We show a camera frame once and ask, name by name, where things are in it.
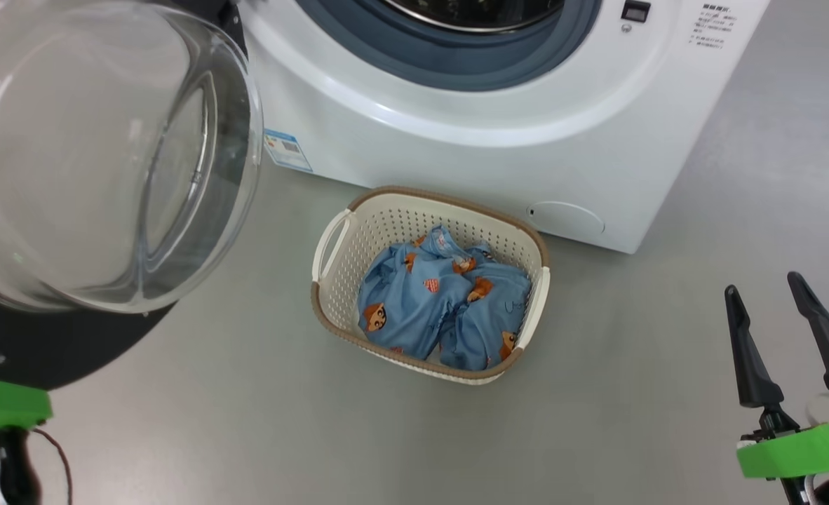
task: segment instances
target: blue pajamas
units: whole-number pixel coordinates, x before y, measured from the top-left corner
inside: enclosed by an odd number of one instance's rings
[[[457,246],[444,226],[378,255],[359,292],[359,326],[371,342],[425,359],[484,370],[510,354],[530,279],[492,259],[489,246]]]

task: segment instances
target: green band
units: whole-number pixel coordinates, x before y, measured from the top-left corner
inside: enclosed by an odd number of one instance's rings
[[[737,451],[749,479],[814,476],[829,472],[829,423]]]
[[[0,382],[0,428],[32,429],[52,416],[46,391]]]

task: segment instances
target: cartoon face print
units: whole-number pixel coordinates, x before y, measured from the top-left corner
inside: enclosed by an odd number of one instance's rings
[[[501,348],[499,349],[499,357],[502,361],[508,359],[511,352],[514,351],[514,344],[518,342],[518,336],[512,332],[501,333]]]
[[[405,269],[408,270],[408,273],[412,272],[412,268],[415,267],[415,258],[417,258],[417,253],[409,252],[405,255]]]
[[[472,269],[476,268],[476,260],[473,258],[456,258],[452,260],[452,271],[457,274],[462,274],[465,272],[472,271]]]
[[[473,282],[473,289],[468,295],[468,303],[473,303],[485,297],[492,291],[492,282],[488,278],[478,277]]]
[[[364,309],[364,318],[368,321],[369,332],[376,332],[386,324],[386,309],[383,304],[370,304]]]

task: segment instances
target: white plastic basket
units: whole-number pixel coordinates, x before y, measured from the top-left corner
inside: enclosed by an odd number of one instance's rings
[[[374,258],[390,244],[411,242],[435,224],[446,224],[466,248],[481,240],[496,261],[530,276],[532,290],[514,351],[489,370],[465,371],[396,354],[369,342],[358,325],[358,293]],[[546,304],[551,272],[546,244],[521,221],[460,199],[416,189],[386,187],[357,198],[328,224],[312,263],[311,301],[321,323],[335,335],[396,365],[463,384],[486,384],[500,377],[523,354]]]

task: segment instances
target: blue clothing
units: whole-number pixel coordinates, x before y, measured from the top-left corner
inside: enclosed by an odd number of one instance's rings
[[[444,226],[378,255],[359,291],[359,326],[371,342],[462,370],[501,363],[514,347],[530,293],[522,271],[497,263],[489,245],[462,250]]]

